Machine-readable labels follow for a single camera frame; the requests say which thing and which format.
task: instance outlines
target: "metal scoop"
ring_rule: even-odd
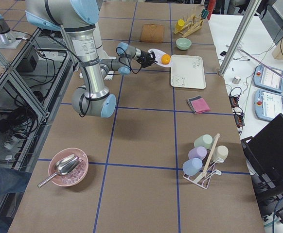
[[[55,173],[53,173],[51,176],[49,176],[44,181],[39,183],[37,185],[38,188],[41,188],[43,185],[45,185],[47,182],[49,182],[57,175],[59,176],[68,175],[78,166],[79,163],[80,163],[80,158],[75,154],[69,155],[66,158],[59,160],[54,165]]]

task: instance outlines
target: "orange fruit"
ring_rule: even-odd
[[[163,65],[169,64],[170,61],[171,61],[171,56],[168,55],[168,54],[165,54],[161,57],[161,62],[162,62]]]

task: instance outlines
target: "wooden handle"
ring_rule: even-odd
[[[207,171],[208,171],[208,168],[209,168],[209,165],[210,165],[210,162],[211,162],[211,158],[212,158],[212,156],[213,156],[213,153],[214,153],[214,150],[215,150],[215,148],[216,148],[216,144],[217,144],[217,141],[218,141],[219,137],[220,137],[220,134],[219,134],[219,133],[216,134],[215,137],[214,137],[214,142],[213,142],[213,145],[212,145],[210,154],[209,154],[208,159],[207,159],[207,161],[206,161],[206,163],[205,163],[204,169],[203,169],[203,171],[202,171],[202,173],[201,173],[202,177],[205,177],[205,176],[206,176],[206,173],[207,173]]]

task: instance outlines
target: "black monitor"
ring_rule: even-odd
[[[251,138],[247,142],[247,148],[244,151],[247,159],[259,176],[264,178],[267,175],[274,187],[283,187],[282,114],[277,115],[259,133]]]

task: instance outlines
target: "white tray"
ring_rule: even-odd
[[[204,89],[206,87],[202,57],[172,55],[171,86]]]

